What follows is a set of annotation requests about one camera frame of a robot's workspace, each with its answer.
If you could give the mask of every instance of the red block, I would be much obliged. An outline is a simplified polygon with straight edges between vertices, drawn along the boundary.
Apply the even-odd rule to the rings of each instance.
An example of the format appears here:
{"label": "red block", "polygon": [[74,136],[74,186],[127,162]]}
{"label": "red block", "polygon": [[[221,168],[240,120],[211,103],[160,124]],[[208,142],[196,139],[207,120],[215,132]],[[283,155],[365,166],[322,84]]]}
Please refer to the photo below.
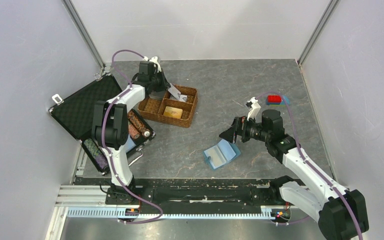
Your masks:
{"label": "red block", "polygon": [[267,102],[269,104],[280,104],[282,102],[282,98],[278,95],[268,95]]}

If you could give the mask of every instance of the gold card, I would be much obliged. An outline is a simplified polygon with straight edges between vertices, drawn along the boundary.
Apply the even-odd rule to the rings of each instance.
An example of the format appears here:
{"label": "gold card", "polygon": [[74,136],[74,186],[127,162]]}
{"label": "gold card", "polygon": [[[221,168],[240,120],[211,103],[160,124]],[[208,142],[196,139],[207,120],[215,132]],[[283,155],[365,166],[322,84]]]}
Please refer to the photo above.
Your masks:
{"label": "gold card", "polygon": [[183,109],[175,108],[175,107],[171,107],[171,106],[166,106],[164,113],[162,115],[164,115],[166,117],[172,117],[172,118],[180,119],[180,118],[182,118],[182,113],[183,113]]}

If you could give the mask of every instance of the woven basket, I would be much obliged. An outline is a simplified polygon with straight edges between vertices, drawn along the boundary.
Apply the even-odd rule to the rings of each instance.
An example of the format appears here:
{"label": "woven basket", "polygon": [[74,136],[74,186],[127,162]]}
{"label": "woven basket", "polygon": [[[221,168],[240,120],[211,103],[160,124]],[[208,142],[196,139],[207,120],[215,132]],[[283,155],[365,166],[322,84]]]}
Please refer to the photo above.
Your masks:
{"label": "woven basket", "polygon": [[[137,108],[140,115],[142,115],[144,119],[149,119],[155,122],[189,128],[191,126],[192,119],[194,118],[195,109],[198,103],[198,91],[196,88],[192,87],[179,85],[174,86],[180,91],[181,94],[187,95],[187,102],[170,99],[171,94],[166,91],[162,100],[147,97],[141,101],[139,103],[139,107]],[[182,109],[183,113],[181,115],[181,119],[164,116],[163,113],[167,106]]]}

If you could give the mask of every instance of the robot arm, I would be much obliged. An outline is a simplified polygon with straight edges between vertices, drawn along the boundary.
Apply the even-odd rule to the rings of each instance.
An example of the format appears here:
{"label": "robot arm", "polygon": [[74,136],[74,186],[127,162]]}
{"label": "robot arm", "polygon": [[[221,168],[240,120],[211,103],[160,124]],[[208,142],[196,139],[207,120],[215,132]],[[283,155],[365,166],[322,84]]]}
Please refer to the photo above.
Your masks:
{"label": "robot arm", "polygon": [[[305,150],[297,146],[295,139],[285,133],[279,111],[263,111],[261,122],[257,123],[255,110],[260,106],[253,99],[246,104],[250,114],[235,117],[231,127],[222,132],[220,138],[235,143],[239,135],[243,143],[250,139],[264,142],[268,153],[292,170],[307,187],[304,189],[291,177],[282,176],[270,182],[272,196],[276,200],[292,203],[308,214],[318,222],[326,239],[350,239],[357,235],[351,216],[334,188],[350,205],[361,232],[366,232],[369,223],[364,196],[358,190],[348,191],[318,167]],[[298,148],[305,159],[302,159]]]}
{"label": "robot arm", "polygon": [[[111,170],[111,188],[113,192],[123,192],[121,184],[117,180],[120,178],[122,183],[129,188],[134,188],[133,174],[129,169],[126,156],[125,143],[129,137],[128,112],[140,101],[144,100],[152,92],[161,92],[169,88],[164,72],[158,62],[157,57],[144,58],[139,63],[139,72],[133,78],[133,84],[128,86],[120,95],[107,101],[97,101],[95,103],[92,123],[92,138],[102,144],[102,126],[104,115],[109,105],[115,101],[112,106],[105,127],[105,145],[110,149],[113,159]],[[109,159],[110,153],[102,149]]]}

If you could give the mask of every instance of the open case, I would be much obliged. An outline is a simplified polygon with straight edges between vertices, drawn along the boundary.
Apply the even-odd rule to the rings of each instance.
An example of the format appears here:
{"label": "open case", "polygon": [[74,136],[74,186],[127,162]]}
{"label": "open case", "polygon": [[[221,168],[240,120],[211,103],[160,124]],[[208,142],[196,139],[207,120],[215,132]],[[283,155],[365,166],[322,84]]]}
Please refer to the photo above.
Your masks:
{"label": "open case", "polygon": [[[56,104],[49,109],[50,115],[73,136],[79,140],[81,147],[86,152],[96,169],[105,175],[110,172],[108,160],[97,143],[92,139],[92,122],[94,118],[94,107],[97,101],[107,101],[122,92],[116,79],[110,73],[105,74],[99,79],[89,83],[82,89],[73,93],[66,99],[62,99],[58,94],[52,99]],[[144,144],[155,137],[154,130],[134,109],[129,111],[129,119],[134,118],[134,124],[143,124],[150,132],[150,136],[142,134],[129,136],[126,145],[127,157],[134,154]]]}

